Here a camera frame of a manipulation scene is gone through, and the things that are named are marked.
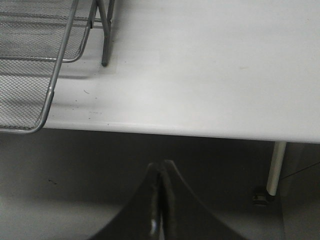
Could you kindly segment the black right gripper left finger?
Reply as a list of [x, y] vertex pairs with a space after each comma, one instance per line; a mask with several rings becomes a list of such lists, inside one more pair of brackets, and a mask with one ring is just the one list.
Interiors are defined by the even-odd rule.
[[159, 165], [150, 163], [145, 177], [125, 207], [92, 240], [158, 240], [161, 212]]

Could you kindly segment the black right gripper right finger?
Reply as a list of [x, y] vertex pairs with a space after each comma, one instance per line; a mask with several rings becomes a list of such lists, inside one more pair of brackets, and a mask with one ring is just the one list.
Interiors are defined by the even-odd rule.
[[166, 240], [244, 240], [202, 204], [172, 160], [160, 167], [159, 204]]

